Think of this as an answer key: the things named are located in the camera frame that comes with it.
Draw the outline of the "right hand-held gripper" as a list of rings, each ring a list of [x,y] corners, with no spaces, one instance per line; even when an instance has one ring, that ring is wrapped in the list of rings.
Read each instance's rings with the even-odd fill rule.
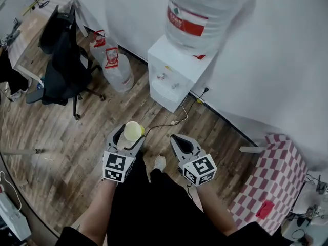
[[[174,155],[180,161],[183,177],[194,186],[200,186],[214,178],[216,164],[210,154],[198,155],[202,148],[195,139],[183,134],[172,134],[170,143]]]

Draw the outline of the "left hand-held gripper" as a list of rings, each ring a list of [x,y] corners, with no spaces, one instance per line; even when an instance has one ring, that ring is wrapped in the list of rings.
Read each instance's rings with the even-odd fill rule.
[[[136,155],[144,144],[146,137],[141,136],[132,147],[118,149],[118,141],[124,132],[126,124],[113,129],[106,140],[106,150],[103,155],[102,178],[123,183],[132,171]]]

